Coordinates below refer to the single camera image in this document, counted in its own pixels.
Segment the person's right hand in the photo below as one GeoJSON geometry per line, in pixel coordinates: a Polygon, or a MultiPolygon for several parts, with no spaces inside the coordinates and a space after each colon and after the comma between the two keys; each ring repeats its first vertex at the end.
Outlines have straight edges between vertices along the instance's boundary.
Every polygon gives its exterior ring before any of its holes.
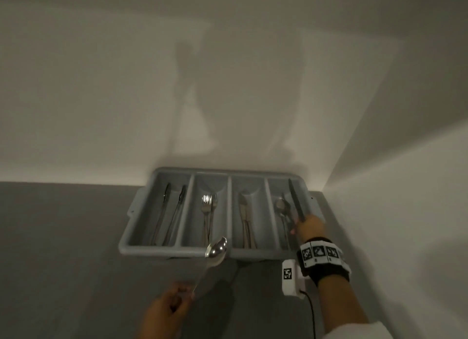
{"type": "Polygon", "coordinates": [[[296,229],[291,231],[291,234],[295,233],[297,233],[302,243],[315,237],[328,238],[327,233],[325,232],[325,224],[320,218],[313,214],[307,215],[304,222],[296,222],[296,229]]]}

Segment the person's left hand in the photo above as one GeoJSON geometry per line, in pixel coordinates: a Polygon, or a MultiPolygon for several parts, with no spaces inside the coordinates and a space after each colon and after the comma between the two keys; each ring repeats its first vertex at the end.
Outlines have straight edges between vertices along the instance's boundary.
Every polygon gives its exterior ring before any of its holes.
{"type": "Polygon", "coordinates": [[[182,300],[178,293],[191,289],[189,285],[173,283],[155,299],[146,310],[137,339],[174,339],[193,301],[193,294],[182,300]]]}

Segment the gray plastic tray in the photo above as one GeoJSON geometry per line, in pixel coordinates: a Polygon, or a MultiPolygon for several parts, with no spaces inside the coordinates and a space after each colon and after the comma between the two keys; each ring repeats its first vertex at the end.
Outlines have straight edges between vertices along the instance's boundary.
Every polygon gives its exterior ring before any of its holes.
{"type": "Polygon", "coordinates": [[[292,174],[219,171],[184,168],[158,168],[148,184],[140,188],[130,205],[127,215],[130,220],[119,243],[124,255],[149,256],[159,258],[202,258],[206,248],[202,243],[204,215],[201,212],[201,199],[204,194],[216,193],[218,205],[213,215],[213,239],[225,236],[229,249],[227,256],[234,259],[290,259],[299,248],[294,236],[289,236],[292,250],[287,249],[283,224],[274,212],[273,205],[282,197],[291,204],[294,217],[297,213],[288,179],[292,180],[305,214],[313,213],[324,220],[315,199],[309,196],[302,178],[292,174]],[[164,191],[171,183],[171,193],[161,228],[151,240],[156,222],[161,214],[164,191]],[[187,186],[187,193],[178,217],[174,219],[173,236],[167,246],[162,241],[167,233],[174,214],[179,193],[187,186]],[[257,249],[243,248],[243,226],[240,217],[238,193],[242,193],[251,209],[251,227],[257,249]]]}

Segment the hand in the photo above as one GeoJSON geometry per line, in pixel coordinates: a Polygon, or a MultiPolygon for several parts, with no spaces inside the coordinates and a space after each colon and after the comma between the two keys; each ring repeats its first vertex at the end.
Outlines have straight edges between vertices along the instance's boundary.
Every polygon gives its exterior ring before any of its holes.
{"type": "Polygon", "coordinates": [[[325,224],[320,218],[313,214],[306,216],[306,220],[304,222],[296,222],[296,229],[292,230],[291,234],[296,233],[302,243],[315,237],[328,238],[327,233],[325,232],[325,224]]]}
{"type": "Polygon", "coordinates": [[[174,339],[193,301],[191,286],[173,283],[146,310],[137,339],[174,339]],[[183,300],[178,293],[189,292],[183,300]]]}

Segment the forearm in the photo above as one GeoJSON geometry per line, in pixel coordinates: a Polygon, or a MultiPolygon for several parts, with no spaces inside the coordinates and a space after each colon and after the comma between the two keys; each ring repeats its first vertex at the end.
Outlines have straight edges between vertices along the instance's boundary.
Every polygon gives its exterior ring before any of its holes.
{"type": "Polygon", "coordinates": [[[369,323],[350,283],[340,275],[330,275],[318,283],[325,332],[340,325],[369,323]]]}

